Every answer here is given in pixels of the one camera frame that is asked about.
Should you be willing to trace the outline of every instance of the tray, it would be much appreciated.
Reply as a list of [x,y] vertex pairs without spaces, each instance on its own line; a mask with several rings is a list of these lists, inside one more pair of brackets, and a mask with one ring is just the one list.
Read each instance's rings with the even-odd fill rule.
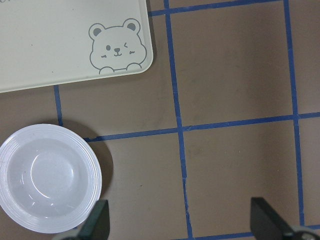
[[138,74],[153,61],[145,0],[0,0],[0,93]]

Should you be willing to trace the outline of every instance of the white bowl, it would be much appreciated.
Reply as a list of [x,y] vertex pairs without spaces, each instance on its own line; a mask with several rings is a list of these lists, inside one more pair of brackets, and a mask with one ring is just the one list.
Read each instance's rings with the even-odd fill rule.
[[101,187],[93,150],[64,127],[27,126],[0,147],[0,205],[27,229],[53,234],[78,226]]

